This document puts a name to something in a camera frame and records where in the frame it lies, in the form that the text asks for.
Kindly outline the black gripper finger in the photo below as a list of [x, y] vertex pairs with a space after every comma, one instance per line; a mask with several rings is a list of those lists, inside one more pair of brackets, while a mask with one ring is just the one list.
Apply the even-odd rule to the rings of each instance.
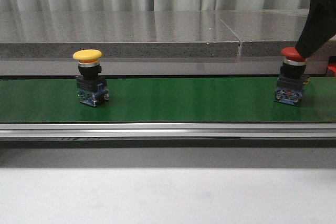
[[308, 17], [295, 49], [308, 58], [335, 35], [335, 0], [310, 0]]

